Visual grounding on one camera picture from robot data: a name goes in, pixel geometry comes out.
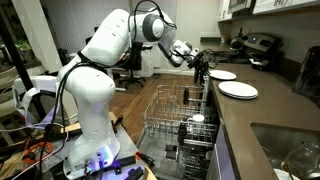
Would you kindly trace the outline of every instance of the brown countertop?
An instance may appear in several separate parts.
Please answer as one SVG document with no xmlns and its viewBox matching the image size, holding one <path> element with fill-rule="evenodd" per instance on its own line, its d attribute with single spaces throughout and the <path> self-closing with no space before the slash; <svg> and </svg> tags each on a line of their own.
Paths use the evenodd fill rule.
<svg viewBox="0 0 320 180">
<path fill-rule="evenodd" d="M 254 70 L 251 65 L 219 64 L 216 69 L 237 75 L 236 81 L 255 87 L 259 96 L 253 100 L 234 99 L 220 93 L 213 80 L 222 125 L 228 135 L 232 161 L 244 180 L 277 179 L 271 164 L 255 137 L 251 123 L 263 123 L 319 131 L 320 109 L 309 99 L 291 91 L 292 84 L 281 76 Z"/>
</svg>

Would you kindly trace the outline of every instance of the stacked plates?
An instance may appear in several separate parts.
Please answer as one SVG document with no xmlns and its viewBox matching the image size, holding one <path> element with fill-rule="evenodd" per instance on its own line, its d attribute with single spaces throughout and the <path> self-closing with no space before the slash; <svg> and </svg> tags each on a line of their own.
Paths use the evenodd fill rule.
<svg viewBox="0 0 320 180">
<path fill-rule="evenodd" d="M 238 99 L 254 99 L 258 96 L 256 88 L 237 81 L 221 82 L 219 90 L 225 95 Z"/>
<path fill-rule="evenodd" d="M 209 71 L 210 76 L 219 80 L 234 80 L 237 78 L 237 76 L 231 72 L 228 71 L 222 71 L 222 70 L 211 70 Z"/>
</svg>

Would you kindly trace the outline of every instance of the sink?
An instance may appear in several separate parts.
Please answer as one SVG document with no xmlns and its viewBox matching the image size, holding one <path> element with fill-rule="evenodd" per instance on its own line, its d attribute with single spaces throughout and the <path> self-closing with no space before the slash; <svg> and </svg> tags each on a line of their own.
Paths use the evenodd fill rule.
<svg viewBox="0 0 320 180">
<path fill-rule="evenodd" d="M 252 123 L 251 128 L 271 165 L 277 169 L 281 169 L 281 163 L 288 153 L 297 149 L 302 141 L 320 145 L 320 132 L 318 131 L 260 123 Z"/>
</svg>

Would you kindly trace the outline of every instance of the plate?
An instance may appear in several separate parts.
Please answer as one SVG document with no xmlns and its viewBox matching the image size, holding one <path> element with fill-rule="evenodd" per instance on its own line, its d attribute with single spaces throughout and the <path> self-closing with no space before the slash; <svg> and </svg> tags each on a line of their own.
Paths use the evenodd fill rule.
<svg viewBox="0 0 320 180">
<path fill-rule="evenodd" d="M 211 70 L 209 71 L 210 76 L 220 80 L 234 80 L 237 76 L 231 72 L 223 70 Z"/>
<path fill-rule="evenodd" d="M 195 115 L 192 116 L 192 119 L 195 122 L 203 122 L 204 121 L 204 116 L 201 115 L 201 114 L 195 114 Z"/>
<path fill-rule="evenodd" d="M 258 96 L 256 88 L 237 81 L 226 81 L 219 84 L 222 93 L 237 98 L 255 98 Z"/>
<path fill-rule="evenodd" d="M 273 169 L 274 172 L 276 172 L 279 180 L 291 180 L 289 173 L 286 171 L 283 171 L 281 169 Z M 299 178 L 297 178 L 296 176 L 292 175 L 294 180 L 299 180 Z"/>
<path fill-rule="evenodd" d="M 258 97 L 258 95 L 255 95 L 255 96 L 235 96 L 235 95 L 226 93 L 226 92 L 222 91 L 221 89 L 220 89 L 220 91 L 227 96 L 237 98 L 237 99 L 254 99 L 254 98 Z"/>
</svg>

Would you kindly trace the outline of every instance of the countertop edge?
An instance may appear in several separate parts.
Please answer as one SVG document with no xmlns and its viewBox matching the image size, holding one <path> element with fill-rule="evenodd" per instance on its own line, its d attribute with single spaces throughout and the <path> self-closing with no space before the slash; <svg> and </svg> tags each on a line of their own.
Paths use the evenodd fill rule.
<svg viewBox="0 0 320 180">
<path fill-rule="evenodd" d="M 209 81 L 210 81 L 210 83 L 212 83 L 212 87 L 213 87 L 213 79 L 210 78 Z M 229 153 L 229 156 L 230 156 L 230 161 L 231 161 L 233 173 L 234 173 L 235 178 L 240 180 L 241 179 L 240 171 L 239 171 L 239 168 L 238 168 L 238 164 L 236 162 L 236 158 L 235 158 L 234 153 L 233 153 L 233 148 L 231 146 L 231 142 L 230 142 L 230 139 L 229 139 L 227 128 L 226 128 L 226 126 L 224 124 L 224 119 L 223 119 L 221 108 L 220 108 L 220 105 L 219 105 L 219 102 L 218 102 L 217 94 L 215 92 L 213 92 L 213 97 L 214 97 L 214 101 L 217 104 L 217 110 L 218 110 L 218 115 L 219 115 L 219 119 L 220 119 L 220 126 L 222 126 L 222 128 L 223 128 L 223 133 L 224 133 L 224 137 L 225 137 L 225 140 L 226 140 L 228 153 Z"/>
</svg>

